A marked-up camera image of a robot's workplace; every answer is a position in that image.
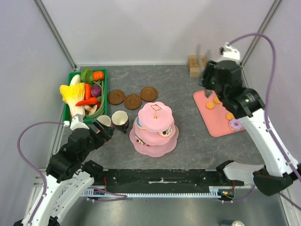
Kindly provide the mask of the blue donut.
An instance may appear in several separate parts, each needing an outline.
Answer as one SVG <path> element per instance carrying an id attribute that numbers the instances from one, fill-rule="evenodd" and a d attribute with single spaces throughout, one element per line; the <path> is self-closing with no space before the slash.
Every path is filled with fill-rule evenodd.
<path id="1" fill-rule="evenodd" d="M 137 126 L 139 129 L 145 130 L 145 128 L 140 124 L 140 121 L 139 121 L 139 118 L 138 118 L 138 117 L 136 118 L 135 122 L 136 122 L 136 126 Z"/>

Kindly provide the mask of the pink three-tier cake stand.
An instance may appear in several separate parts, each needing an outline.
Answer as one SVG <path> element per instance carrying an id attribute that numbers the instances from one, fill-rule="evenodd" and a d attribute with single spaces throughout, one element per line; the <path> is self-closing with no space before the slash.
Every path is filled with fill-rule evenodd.
<path id="1" fill-rule="evenodd" d="M 179 129 L 169 106 L 162 102 L 147 103 L 138 112 L 137 117 L 145 130 L 136 126 L 135 119 L 129 138 L 138 153 L 157 158 L 175 149 Z M 173 128 L 172 134 L 169 137 L 162 137 L 159 132 L 167 130 L 169 126 Z M 137 143 L 135 136 L 143 140 L 144 145 Z"/>

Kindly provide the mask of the metal tongs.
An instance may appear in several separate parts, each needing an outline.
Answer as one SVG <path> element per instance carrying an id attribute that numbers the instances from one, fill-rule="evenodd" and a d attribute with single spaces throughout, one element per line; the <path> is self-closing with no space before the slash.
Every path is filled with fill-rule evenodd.
<path id="1" fill-rule="evenodd" d="M 206 55 L 201 54 L 201 45 L 200 44 L 197 44 L 197 46 L 196 46 L 196 57 L 197 57 L 197 60 L 200 64 L 200 69 L 201 69 L 200 81 L 201 81 L 202 78 L 203 78 L 203 72 L 204 72 L 204 70 L 206 68 L 206 65 L 207 65 L 207 58 L 206 58 Z M 205 97 L 206 98 L 209 98 L 212 94 L 212 91 L 210 91 L 208 89 L 204 89 L 204 92 L 205 92 Z"/>

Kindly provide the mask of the white chocolate drizzle donut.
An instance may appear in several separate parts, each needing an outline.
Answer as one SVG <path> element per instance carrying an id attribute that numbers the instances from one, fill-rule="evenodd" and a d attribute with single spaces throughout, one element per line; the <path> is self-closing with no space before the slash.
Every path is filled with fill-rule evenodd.
<path id="1" fill-rule="evenodd" d="M 173 132 L 172 126 L 169 126 L 167 130 L 159 132 L 162 137 L 169 137 Z"/>

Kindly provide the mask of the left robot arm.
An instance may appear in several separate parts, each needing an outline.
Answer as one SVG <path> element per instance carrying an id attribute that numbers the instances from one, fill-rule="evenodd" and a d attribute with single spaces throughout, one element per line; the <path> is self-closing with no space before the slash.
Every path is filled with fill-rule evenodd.
<path id="1" fill-rule="evenodd" d="M 98 120 L 92 123 L 99 132 L 87 126 L 80 114 L 61 123 L 70 127 L 72 134 L 67 143 L 52 155 L 45 173 L 25 158 L 20 148 L 21 140 L 17 141 L 20 156 L 41 176 L 43 187 L 29 213 L 14 223 L 16 226 L 58 226 L 85 190 L 92 184 L 102 183 L 103 167 L 84 160 L 112 138 L 114 128 Z"/>

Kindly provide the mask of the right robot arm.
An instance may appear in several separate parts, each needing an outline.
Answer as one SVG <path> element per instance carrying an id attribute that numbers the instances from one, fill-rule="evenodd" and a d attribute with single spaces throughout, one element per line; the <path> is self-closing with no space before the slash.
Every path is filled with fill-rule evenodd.
<path id="1" fill-rule="evenodd" d="M 298 178 L 301 164 L 290 155 L 267 113 L 267 105 L 260 95 L 243 86 L 239 65 L 240 52 L 226 43 L 220 48 L 220 59 L 209 60 L 202 73 L 200 85 L 205 97 L 217 95 L 226 108 L 245 128 L 263 160 L 263 165 L 246 165 L 235 161 L 220 164 L 215 174 L 216 182 L 227 185 L 232 180 L 254 184 L 264 195 L 277 194 Z"/>

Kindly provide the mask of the purple donut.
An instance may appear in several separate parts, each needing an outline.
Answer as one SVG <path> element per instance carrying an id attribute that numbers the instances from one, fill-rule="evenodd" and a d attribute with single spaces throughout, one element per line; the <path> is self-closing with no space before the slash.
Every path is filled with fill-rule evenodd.
<path id="1" fill-rule="evenodd" d="M 229 121 L 229 127 L 233 130 L 233 131 L 239 131 L 243 128 L 242 124 L 239 122 L 239 120 L 237 119 L 232 119 Z"/>

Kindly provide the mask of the chocolate cake slice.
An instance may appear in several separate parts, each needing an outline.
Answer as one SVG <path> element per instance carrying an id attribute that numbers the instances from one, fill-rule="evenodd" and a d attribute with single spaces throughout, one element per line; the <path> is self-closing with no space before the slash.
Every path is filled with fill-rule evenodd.
<path id="1" fill-rule="evenodd" d="M 143 140 L 141 140 L 138 136 L 135 136 L 135 139 L 136 139 L 136 142 L 141 144 L 141 145 L 144 145 L 144 142 Z"/>

